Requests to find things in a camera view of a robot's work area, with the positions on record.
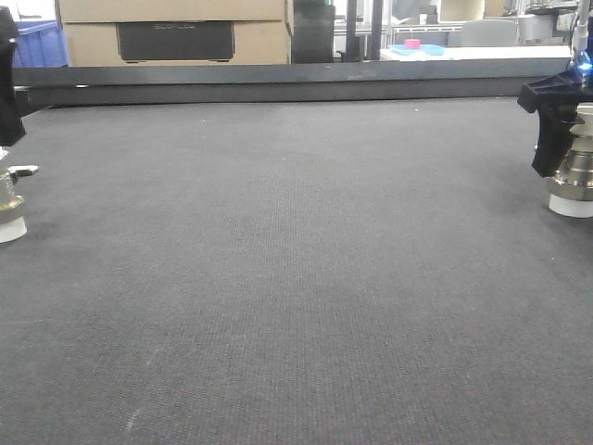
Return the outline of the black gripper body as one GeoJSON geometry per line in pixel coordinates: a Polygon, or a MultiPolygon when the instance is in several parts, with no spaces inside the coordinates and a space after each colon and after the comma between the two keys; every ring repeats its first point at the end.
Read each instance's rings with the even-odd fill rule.
{"type": "Polygon", "coordinates": [[[577,106],[592,102],[592,75],[583,76],[573,70],[525,83],[517,99],[518,105],[528,113],[544,106],[577,106]]]}

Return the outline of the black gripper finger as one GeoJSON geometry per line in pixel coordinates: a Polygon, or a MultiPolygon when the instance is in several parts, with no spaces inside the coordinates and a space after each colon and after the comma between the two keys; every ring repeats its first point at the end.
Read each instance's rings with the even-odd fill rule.
{"type": "Polygon", "coordinates": [[[570,130],[576,124],[576,105],[543,105],[537,113],[539,133],[532,167],[541,177],[550,177],[572,146],[570,130]]]}
{"type": "Polygon", "coordinates": [[[15,145],[26,131],[19,115],[13,80],[18,27],[8,8],[1,9],[1,146],[15,145]]]}

